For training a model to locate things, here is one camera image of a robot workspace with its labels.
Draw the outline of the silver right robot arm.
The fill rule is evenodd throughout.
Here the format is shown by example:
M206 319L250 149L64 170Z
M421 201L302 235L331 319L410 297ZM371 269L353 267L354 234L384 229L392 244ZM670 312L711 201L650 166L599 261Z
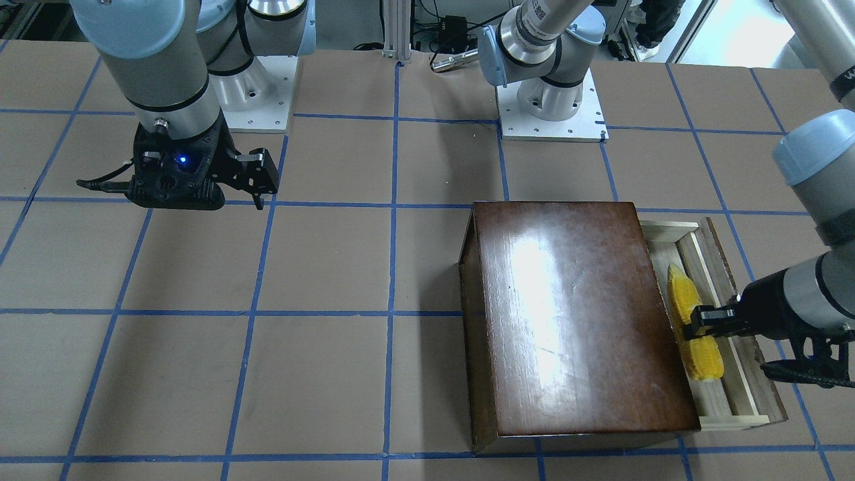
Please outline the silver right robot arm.
M132 156L80 188L120 194L147 209L219 210L222 185L254 207L280 174L266 148L239 152L227 112L268 103L262 57L299 57L317 45L313 1L73 1L138 127Z

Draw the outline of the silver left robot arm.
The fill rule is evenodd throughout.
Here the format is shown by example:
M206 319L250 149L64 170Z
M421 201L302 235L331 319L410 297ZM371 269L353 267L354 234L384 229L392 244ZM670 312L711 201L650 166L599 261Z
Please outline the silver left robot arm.
M799 72L596 58L589 1L538 1L565 31L541 39L519 7L476 28L497 104L500 166L522 147L595 167L594 198L650 220L723 225L745 281L715 301L710 333L828 340L853 332L853 2L779 1L818 63Z

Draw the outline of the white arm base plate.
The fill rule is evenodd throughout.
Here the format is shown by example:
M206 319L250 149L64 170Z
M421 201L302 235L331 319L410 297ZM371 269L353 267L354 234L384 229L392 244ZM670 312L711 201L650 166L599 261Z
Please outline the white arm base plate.
M233 133L286 134L296 89L298 57L256 57L232 76L210 74Z
M610 139L592 70L558 88L534 78L496 88L502 136L512 141L599 142Z

